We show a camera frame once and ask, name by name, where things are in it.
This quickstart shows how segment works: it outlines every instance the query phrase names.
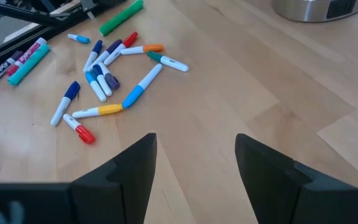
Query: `pink marker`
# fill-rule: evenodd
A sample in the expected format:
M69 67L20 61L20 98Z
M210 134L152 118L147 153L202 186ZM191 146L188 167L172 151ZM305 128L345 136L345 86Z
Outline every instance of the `pink marker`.
M33 45L31 45L31 47L24 52L24 54L15 62L14 65L11 65L7 70L6 70L6 75L11 76L13 75L17 69L19 69L19 67L23 66L24 62L27 61L27 59L30 58L30 56L42 45L42 44L46 44L47 41L40 37L37 41L35 41L35 43Z

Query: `teal marker cap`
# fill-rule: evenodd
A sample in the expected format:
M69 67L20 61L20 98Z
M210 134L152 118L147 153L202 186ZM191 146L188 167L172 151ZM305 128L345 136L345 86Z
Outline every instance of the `teal marker cap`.
M153 60L160 62L163 55L160 55L155 52L147 52L147 56L149 56Z

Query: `wooden table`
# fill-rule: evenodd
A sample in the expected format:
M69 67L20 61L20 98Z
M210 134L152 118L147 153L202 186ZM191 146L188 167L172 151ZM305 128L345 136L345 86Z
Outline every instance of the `wooden table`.
M282 19L268 0L148 0L102 38L98 27L129 4L50 40L19 86L0 80L0 182L73 180L155 132L146 223L257 223L234 155L236 134L246 133L358 186L358 14L304 24ZM81 119L93 146L63 121L51 127L74 80L81 90L69 113L103 105L82 72L93 44L67 33L108 45L135 30L136 45L163 43L190 72L164 67L129 110ZM105 104L122 102L154 65L120 56L109 69L122 86Z

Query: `black metal frame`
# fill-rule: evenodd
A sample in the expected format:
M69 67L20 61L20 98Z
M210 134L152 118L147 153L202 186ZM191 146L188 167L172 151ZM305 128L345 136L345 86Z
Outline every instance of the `black metal frame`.
M113 7L125 0L112 0L108 7ZM106 5L94 4L92 0L81 0L81 3L61 14L32 12L13 6L0 4L0 14L39 24L22 35L0 45L0 64L16 50L26 51L39 37L51 39L61 32L77 25L88 18L87 12L95 16L108 8Z

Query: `metal container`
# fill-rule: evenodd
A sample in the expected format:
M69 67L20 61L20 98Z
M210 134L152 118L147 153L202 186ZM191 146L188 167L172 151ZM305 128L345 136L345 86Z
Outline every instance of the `metal container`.
M325 22L358 12L358 0L272 0L280 16L300 22Z

